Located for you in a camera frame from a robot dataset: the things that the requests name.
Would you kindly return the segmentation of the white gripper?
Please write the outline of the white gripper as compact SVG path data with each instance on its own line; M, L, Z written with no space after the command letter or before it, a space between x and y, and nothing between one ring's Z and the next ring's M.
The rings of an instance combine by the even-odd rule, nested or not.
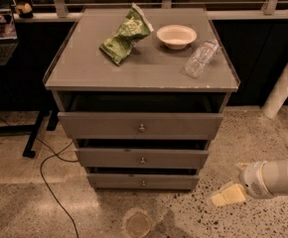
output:
M237 163L240 183L229 182L213 192L209 197L211 206L219 207L245 202L248 196L255 199L269 199L273 194L267 188L263 179L263 162Z

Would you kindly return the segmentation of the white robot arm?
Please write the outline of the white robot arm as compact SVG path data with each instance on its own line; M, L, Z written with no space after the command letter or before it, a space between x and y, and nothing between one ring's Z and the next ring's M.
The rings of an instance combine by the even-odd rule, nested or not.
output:
M208 197L211 206L245 202L249 197L270 199L288 196L288 158L255 163L238 163L238 182L228 182Z

